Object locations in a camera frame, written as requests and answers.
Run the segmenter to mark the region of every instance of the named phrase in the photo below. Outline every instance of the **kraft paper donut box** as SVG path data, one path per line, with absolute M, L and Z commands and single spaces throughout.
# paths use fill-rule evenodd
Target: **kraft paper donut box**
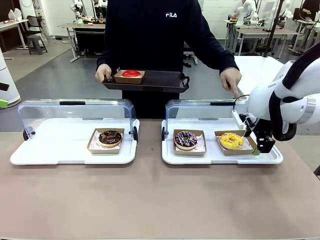
M 192 150 L 181 150 L 179 149 L 175 144 L 175 136 L 177 133 L 187 131 L 191 132 L 194 135 L 196 135 L 196 138 L 198 139 L 198 146 Z M 206 145 L 206 137 L 205 133 L 202 130 L 188 130 L 188 129 L 175 129 L 173 131 L 173 152 L 175 155 L 180 156 L 198 156 L 202 157 L 207 152 L 207 145 Z
M 114 147 L 103 147 L 99 144 L 98 137 L 104 131 L 117 131 L 121 134 L 122 140 L 124 139 L 124 128 L 96 128 L 91 135 L 91 138 L 87 145 L 87 149 L 92 154 L 119 154 L 122 142 L 120 142 L 117 146 Z
M 241 150 L 229 150 L 224 148 L 220 144 L 220 137 L 225 134 L 225 133 L 233 133 L 237 134 L 239 136 L 243 136 L 245 134 L 245 130 L 226 130 L 226 131 L 215 131 L 215 137 L 218 142 L 219 147 L 221 148 L 223 154 L 225 156 L 230 156 L 230 155 L 256 155 L 256 150 L 257 150 L 257 144 L 255 141 L 252 139 L 251 136 L 249 137 L 243 137 L 245 139 L 244 141 L 244 147 Z
M 114 75 L 115 82 L 117 84 L 141 84 L 142 79 L 144 78 L 145 71 L 137 71 L 141 75 L 140 77 L 125 77 L 122 74 L 128 70 L 120 70 Z

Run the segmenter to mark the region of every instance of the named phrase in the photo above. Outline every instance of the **stool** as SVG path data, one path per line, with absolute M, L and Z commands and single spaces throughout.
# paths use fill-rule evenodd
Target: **stool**
M 39 55 L 43 55 L 44 54 L 43 51 L 48 52 L 48 50 L 44 44 L 44 41 L 42 41 L 41 36 L 38 36 L 38 35 L 27 36 L 26 40 L 28 42 L 28 48 L 29 48 L 30 55 L 32 52 L 36 52 Z

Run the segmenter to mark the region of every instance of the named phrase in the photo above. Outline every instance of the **yellow glazed donut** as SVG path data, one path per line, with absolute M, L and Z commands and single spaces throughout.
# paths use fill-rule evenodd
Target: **yellow glazed donut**
M 235 133 L 226 132 L 221 136 L 220 143 L 226 149 L 240 150 L 244 146 L 245 141 Z

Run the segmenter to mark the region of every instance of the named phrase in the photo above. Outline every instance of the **person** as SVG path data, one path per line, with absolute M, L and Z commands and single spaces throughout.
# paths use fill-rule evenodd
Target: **person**
M 237 19 L 239 17 L 238 8 L 243 7 L 246 0 L 240 0 L 233 8 L 233 13 L 229 14 L 229 18 L 231 19 Z
M 95 77 L 103 82 L 118 68 L 182 72 L 184 41 L 204 64 L 219 70 L 223 88 L 238 97 L 242 75 L 234 56 L 211 33 L 198 0 L 108 0 Z M 166 104 L 179 94 L 123 90 L 122 99 L 133 103 L 137 118 L 164 119 Z
M 303 19 L 310 18 L 312 21 L 316 18 L 316 13 L 320 10 L 320 0 L 305 0 L 302 8 L 300 17 Z M 296 29 L 296 33 L 299 32 L 300 25 Z M 297 35 L 294 35 L 291 41 L 291 45 L 289 45 L 289 48 L 292 48 L 295 45 L 297 39 Z

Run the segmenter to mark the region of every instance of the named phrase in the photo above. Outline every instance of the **donut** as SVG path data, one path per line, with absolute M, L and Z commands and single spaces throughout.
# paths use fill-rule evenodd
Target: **donut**
M 220 144 L 225 149 L 240 150 L 243 148 L 245 141 L 241 136 L 235 133 L 226 132 L 221 136 Z
M 122 136 L 120 132 L 114 130 L 108 130 L 100 133 L 99 143 L 103 147 L 111 148 L 121 143 Z
M 198 140 L 196 135 L 189 131 L 178 132 L 174 137 L 174 144 L 182 150 L 191 150 L 194 149 Z
M 129 71 L 124 71 L 122 73 L 122 77 L 125 78 L 138 78 L 141 76 L 141 73 L 138 71 L 133 71 L 133 70 L 129 70 Z

